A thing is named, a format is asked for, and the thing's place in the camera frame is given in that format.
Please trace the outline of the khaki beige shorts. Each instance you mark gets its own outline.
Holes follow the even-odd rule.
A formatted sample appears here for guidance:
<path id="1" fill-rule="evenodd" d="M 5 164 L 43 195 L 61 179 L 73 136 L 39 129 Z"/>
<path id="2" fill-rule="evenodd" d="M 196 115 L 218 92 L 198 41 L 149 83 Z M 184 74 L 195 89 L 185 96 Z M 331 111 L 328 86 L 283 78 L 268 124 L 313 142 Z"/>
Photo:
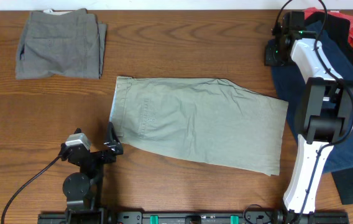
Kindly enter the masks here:
<path id="1" fill-rule="evenodd" d="M 109 119 L 144 151 L 278 175 L 287 108 L 226 79 L 118 77 Z"/>

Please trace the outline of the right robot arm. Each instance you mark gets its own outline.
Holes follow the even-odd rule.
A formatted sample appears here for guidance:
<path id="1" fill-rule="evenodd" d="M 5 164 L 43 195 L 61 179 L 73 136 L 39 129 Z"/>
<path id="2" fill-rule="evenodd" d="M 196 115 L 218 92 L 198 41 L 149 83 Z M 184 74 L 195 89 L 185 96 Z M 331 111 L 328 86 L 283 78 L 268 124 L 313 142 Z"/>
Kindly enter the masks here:
<path id="1" fill-rule="evenodd" d="M 274 29 L 272 34 L 275 40 L 266 46 L 266 65 L 294 63 L 305 82 L 295 111 L 298 154 L 283 196 L 287 212 L 300 217 L 314 213 L 326 160 L 353 130 L 353 83 L 334 70 L 317 33 Z"/>

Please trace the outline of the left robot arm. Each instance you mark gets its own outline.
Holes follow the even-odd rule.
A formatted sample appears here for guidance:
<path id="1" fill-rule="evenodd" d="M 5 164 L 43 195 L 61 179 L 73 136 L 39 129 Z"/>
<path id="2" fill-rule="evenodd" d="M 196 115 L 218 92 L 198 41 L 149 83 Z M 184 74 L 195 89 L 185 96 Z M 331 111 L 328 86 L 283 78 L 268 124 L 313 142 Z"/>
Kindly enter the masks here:
<path id="1" fill-rule="evenodd" d="M 112 122 L 108 122 L 104 145 L 107 149 L 90 151 L 91 141 L 78 128 L 61 145 L 60 159 L 80 168 L 64 181 L 66 223 L 113 223 L 108 209 L 101 206 L 104 165 L 116 162 L 123 154 L 122 144 Z"/>

